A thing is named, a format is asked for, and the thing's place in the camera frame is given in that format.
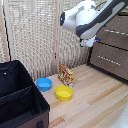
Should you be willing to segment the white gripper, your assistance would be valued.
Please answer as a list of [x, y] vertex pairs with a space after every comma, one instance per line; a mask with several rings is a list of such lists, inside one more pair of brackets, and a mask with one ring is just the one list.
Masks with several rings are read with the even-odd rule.
[[84, 47], [84, 46], [92, 47], [93, 46], [93, 43], [95, 42], [95, 37], [96, 37], [96, 35], [94, 37], [90, 38], [90, 39], [87, 39], [87, 40], [83, 40], [82, 39], [80, 41], [80, 46], [81, 47]]

